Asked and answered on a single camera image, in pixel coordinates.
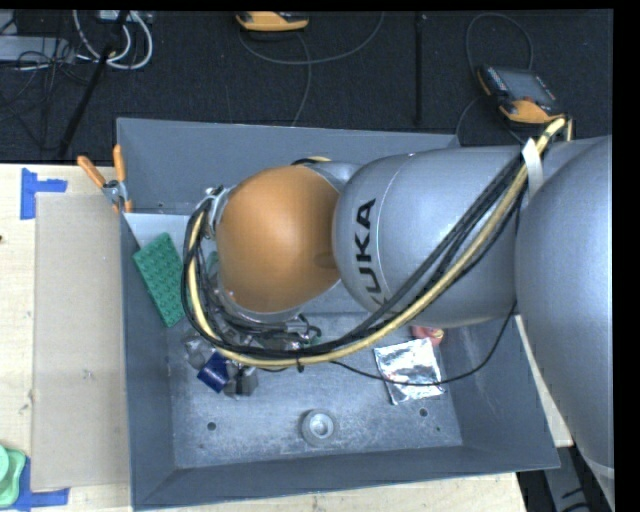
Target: black floor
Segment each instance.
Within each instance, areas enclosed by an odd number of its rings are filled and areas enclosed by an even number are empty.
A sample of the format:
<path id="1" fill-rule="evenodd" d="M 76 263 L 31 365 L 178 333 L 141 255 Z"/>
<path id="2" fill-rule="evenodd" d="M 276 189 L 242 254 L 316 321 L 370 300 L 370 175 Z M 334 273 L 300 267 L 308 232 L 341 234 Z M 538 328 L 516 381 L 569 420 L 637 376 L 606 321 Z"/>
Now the black floor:
<path id="1" fill-rule="evenodd" d="M 78 20 L 99 51 L 111 24 L 95 12 L 78 11 Z M 70 10 L 17 10 L 16 25 L 19 34 L 59 36 L 87 55 Z M 148 45 L 139 26 L 129 26 L 139 61 Z M 118 117 L 432 133 L 459 124 L 462 144 L 514 143 L 486 97 L 461 119 L 481 96 L 470 62 L 531 64 L 575 118 L 576 137 L 612 130 L 612 10 L 320 12 L 310 13 L 300 37 L 280 42 L 249 38 L 232 12 L 156 11 L 150 28 L 150 62 L 135 71 L 107 67 L 66 160 L 88 154 L 111 163 Z M 300 64 L 307 52 L 317 63 Z M 0 161 L 58 159 L 95 68 L 79 59 L 39 71 L 3 63 Z"/>

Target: green object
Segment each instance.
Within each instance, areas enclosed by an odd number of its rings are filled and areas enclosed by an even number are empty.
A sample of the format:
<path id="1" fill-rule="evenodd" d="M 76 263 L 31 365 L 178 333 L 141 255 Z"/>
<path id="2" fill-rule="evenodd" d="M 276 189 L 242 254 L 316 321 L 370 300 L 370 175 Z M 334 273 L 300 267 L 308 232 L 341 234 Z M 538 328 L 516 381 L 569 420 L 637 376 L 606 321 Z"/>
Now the green object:
<path id="1" fill-rule="evenodd" d="M 20 495 L 20 475 L 27 456 L 0 445 L 0 507 L 13 505 Z"/>
<path id="2" fill-rule="evenodd" d="M 184 317 L 180 298 L 182 260 L 168 233 L 158 236 L 133 255 L 136 267 L 162 321 L 173 327 Z"/>

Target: black device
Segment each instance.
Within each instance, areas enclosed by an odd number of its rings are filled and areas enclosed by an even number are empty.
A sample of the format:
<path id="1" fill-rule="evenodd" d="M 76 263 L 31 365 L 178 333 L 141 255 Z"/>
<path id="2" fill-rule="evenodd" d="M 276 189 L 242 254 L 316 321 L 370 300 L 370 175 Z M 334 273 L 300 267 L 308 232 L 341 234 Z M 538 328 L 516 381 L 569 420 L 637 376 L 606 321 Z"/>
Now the black device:
<path id="1" fill-rule="evenodd" d="M 537 131 L 554 119 L 567 117 L 564 107 L 535 71 L 482 65 L 476 75 L 484 92 L 515 129 Z"/>

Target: gray metal bin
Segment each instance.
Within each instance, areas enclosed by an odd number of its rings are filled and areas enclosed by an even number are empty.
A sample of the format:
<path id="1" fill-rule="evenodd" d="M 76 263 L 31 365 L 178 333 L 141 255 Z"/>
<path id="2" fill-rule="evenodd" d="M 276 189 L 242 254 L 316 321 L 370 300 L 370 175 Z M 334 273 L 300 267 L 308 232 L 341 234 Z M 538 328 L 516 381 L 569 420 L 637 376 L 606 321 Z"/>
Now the gray metal bin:
<path id="1" fill-rule="evenodd" d="M 450 135 L 118 119 L 136 212 L 189 214 L 204 189 L 232 185 L 270 166 L 326 156 L 367 163 L 455 146 Z M 260 372 L 250 397 L 233 400 L 196 379 L 181 340 L 167 329 L 133 263 L 138 246 L 121 221 L 124 335 L 132 505 L 137 510 L 487 473 L 559 467 L 544 410 L 513 319 L 480 371 L 442 395 L 392 405 L 385 384 L 335 365 Z M 327 335 L 365 312 L 340 286 L 311 305 Z M 436 350 L 443 377 L 477 366 L 502 320 L 447 331 Z M 380 343 L 408 339 L 398 330 Z M 371 350 L 345 362 L 376 372 Z M 300 435 L 310 409 L 329 409 L 333 444 Z"/>

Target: crumpled foil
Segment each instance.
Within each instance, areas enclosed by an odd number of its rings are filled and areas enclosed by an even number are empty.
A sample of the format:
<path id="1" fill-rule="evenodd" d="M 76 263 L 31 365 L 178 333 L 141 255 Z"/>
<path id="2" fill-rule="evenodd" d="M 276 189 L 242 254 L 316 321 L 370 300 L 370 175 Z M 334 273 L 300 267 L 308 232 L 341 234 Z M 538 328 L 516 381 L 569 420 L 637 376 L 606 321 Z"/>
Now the crumpled foil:
<path id="1" fill-rule="evenodd" d="M 441 380 L 440 368 L 429 338 L 374 348 L 373 352 L 378 370 L 386 379 L 420 384 Z M 385 384 L 394 405 L 407 400 L 418 400 L 444 393 L 444 389 L 438 385 L 411 386 L 387 381 Z"/>

